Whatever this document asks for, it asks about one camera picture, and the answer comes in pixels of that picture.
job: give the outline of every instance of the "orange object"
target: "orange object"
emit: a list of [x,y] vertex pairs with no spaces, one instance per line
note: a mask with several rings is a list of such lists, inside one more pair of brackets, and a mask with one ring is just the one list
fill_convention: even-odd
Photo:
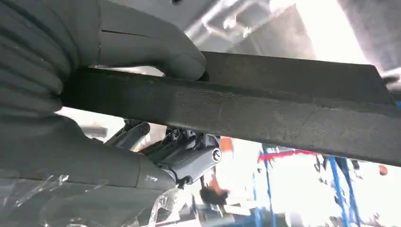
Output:
[[222,152],[233,151],[233,142],[231,141],[230,137],[220,137],[220,149]]
[[379,173],[382,176],[386,176],[388,174],[388,170],[385,166],[379,165]]
[[217,182],[216,176],[212,175],[212,180],[209,182],[209,188],[213,189],[217,194],[222,194],[224,190],[222,190]]

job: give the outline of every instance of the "metal beam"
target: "metal beam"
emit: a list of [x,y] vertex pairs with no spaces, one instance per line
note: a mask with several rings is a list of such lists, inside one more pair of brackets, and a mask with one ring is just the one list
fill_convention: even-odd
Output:
[[207,81],[251,90],[394,105],[372,65],[203,52]]
[[86,69],[65,106],[401,166],[401,112],[296,93]]

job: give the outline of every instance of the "red bar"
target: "red bar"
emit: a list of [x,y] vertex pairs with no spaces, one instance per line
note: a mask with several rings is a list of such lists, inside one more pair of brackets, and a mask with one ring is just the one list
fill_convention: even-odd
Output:
[[297,154],[315,155],[316,153],[311,152],[311,151],[306,151],[306,150],[294,150],[294,151],[289,151],[289,152],[280,152],[280,153],[271,153],[268,155],[259,155],[259,160],[272,160],[277,157],[286,157],[286,156],[297,155]]

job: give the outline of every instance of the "plastic wrap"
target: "plastic wrap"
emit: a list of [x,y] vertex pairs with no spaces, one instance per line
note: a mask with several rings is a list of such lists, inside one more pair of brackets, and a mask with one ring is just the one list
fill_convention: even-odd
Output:
[[[135,189],[110,186],[104,179],[87,184],[70,175],[42,174],[41,180],[19,176],[0,169],[2,227],[139,227],[138,216],[146,209],[137,196],[127,196]],[[159,203],[172,209],[167,195]]]
[[167,221],[167,216],[178,214],[183,208],[188,194],[179,188],[173,188],[160,195],[153,205],[148,227],[155,227],[156,223]]

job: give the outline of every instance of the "bolt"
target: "bolt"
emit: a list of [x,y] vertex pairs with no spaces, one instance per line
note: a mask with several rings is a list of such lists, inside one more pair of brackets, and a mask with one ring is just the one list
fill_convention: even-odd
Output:
[[214,162],[219,162],[220,160],[221,160],[221,150],[219,150],[219,149],[215,149],[215,150],[213,150],[213,161]]

